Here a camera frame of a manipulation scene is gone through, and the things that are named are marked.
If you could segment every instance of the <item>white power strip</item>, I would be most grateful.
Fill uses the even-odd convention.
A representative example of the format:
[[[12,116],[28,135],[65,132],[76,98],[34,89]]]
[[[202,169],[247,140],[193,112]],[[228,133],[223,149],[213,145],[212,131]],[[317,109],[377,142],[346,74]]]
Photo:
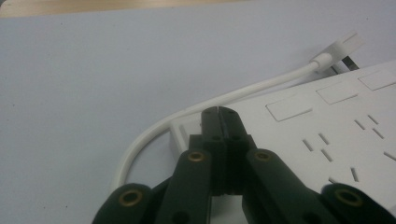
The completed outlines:
[[[345,183],[395,216],[395,83],[393,61],[226,106],[258,148],[274,151],[312,190]],[[176,156],[200,122],[200,114],[173,120]]]

